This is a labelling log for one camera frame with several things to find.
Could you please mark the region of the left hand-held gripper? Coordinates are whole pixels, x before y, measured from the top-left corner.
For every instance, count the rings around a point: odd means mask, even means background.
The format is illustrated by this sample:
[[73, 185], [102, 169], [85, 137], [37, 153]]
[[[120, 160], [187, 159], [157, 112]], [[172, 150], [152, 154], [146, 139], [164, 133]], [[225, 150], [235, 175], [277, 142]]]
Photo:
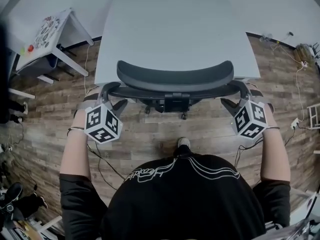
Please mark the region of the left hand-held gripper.
[[122, 99], [114, 105], [109, 101], [109, 93], [120, 86], [120, 82], [106, 83], [98, 93], [95, 105], [85, 109], [84, 133], [98, 144], [120, 138], [123, 128], [120, 115], [127, 106], [128, 100]]

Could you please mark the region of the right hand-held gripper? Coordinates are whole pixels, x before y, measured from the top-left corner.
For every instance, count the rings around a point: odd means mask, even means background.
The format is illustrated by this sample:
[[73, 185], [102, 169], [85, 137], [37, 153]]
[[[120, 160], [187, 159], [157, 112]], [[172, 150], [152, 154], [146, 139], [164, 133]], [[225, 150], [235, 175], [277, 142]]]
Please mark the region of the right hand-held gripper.
[[264, 103], [250, 101], [252, 94], [246, 83], [241, 80], [233, 80], [232, 85], [240, 91], [240, 98], [248, 100], [242, 107], [239, 103], [221, 98], [221, 104], [233, 117], [233, 130], [237, 136], [254, 140], [267, 128], [267, 120], [264, 110]]

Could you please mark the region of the person's left hand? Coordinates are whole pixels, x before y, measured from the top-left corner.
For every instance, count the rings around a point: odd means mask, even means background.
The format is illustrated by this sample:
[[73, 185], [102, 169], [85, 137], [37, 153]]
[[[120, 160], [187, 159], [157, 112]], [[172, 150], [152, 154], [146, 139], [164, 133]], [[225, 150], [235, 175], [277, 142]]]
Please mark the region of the person's left hand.
[[85, 95], [85, 97], [83, 98], [83, 101], [80, 102], [79, 104], [77, 104], [75, 111], [74, 111], [74, 114], [73, 114], [73, 117], [76, 116], [78, 110], [85, 110], [89, 107], [92, 108], [96, 104], [98, 97], [101, 93], [101, 90], [102, 90], [101, 86], [95, 86], [95, 87], [91, 88], [88, 91], [88, 93]]

